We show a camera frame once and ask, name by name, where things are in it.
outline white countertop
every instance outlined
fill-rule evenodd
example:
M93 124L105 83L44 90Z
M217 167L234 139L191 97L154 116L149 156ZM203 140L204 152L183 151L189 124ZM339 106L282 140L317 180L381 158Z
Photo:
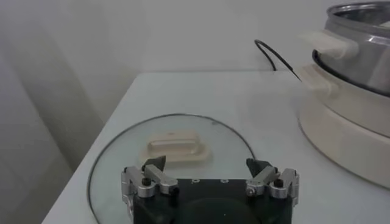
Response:
M335 165L301 133L296 113L307 95L290 72L141 74L43 224L95 224L86 189L99 152L127 127L169 113L213 117L239 131L257 158L279 168L296 169L300 195L293 223L389 223L390 191Z

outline black power cord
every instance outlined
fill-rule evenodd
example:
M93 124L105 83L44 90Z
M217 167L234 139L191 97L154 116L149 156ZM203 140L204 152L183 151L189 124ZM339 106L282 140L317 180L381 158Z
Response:
M259 50L266 56L266 58L268 59L269 63L272 66L273 71L276 71L275 63L272 61L270 56L266 53L266 51L261 46L265 47L267 50L269 50L271 53L273 53L295 75L295 77L297 77L297 79L300 80L298 75L294 72L293 67L291 67L291 65L282 56L280 56L280 54L278 52L273 50L273 48L271 48L270 46L268 46L266 43L262 42L261 40L255 40L255 44L256 44L257 48L259 48Z

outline screw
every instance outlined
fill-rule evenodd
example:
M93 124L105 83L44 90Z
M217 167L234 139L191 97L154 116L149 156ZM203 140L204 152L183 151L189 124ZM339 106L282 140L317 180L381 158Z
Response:
M274 181L274 186L277 187L277 188L282 188L282 187L283 187L283 184L284 184L284 182L283 182L282 179L276 179L276 180Z
M256 190L255 190L254 188L252 188L252 187L248 187L248 188L245 190L245 192L246 192L246 195L248 195L248 196L250 196L250 197L253 197L253 196L255 196L255 194L256 194Z
M145 177L142 179L142 185L143 186L150 186L152 184L152 180L148 177Z

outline glass lid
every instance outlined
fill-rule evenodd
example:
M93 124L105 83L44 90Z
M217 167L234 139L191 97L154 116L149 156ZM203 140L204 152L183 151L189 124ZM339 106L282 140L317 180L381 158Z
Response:
M121 199L121 171L166 155L174 178L248 179L252 150L234 129L210 117L167 114L124 130L101 152L88 179L88 204L100 224L131 223Z

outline stainless steel pot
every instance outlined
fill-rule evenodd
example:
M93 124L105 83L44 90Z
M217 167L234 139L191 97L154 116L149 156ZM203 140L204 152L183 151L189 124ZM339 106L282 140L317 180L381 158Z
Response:
M359 87L390 96L390 2L364 2L330 7L325 30L352 40L348 57L313 54L329 73Z

